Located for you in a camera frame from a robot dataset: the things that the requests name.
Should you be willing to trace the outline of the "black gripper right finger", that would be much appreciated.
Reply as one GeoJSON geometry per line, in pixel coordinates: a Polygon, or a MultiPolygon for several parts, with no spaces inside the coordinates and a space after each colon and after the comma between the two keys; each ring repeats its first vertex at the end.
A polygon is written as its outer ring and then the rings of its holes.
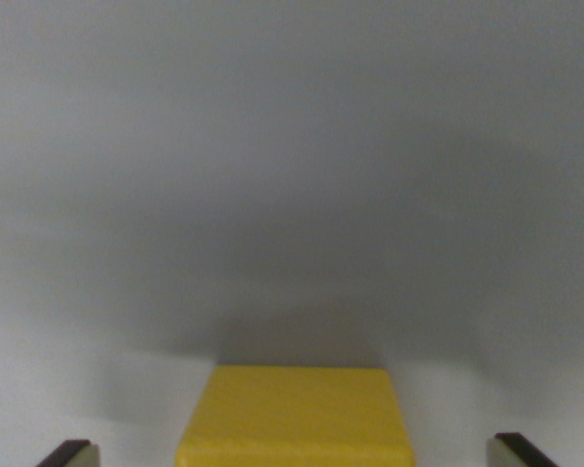
{"type": "Polygon", "coordinates": [[[496,433],[487,440],[488,467],[558,467],[558,464],[519,432],[496,433]]]}

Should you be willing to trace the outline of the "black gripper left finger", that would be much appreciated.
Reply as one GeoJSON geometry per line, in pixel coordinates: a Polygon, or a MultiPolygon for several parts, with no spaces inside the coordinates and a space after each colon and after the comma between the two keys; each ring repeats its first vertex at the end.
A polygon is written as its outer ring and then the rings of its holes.
{"type": "Polygon", "coordinates": [[[65,440],[37,467],[99,467],[99,446],[90,440],[65,440]]]}

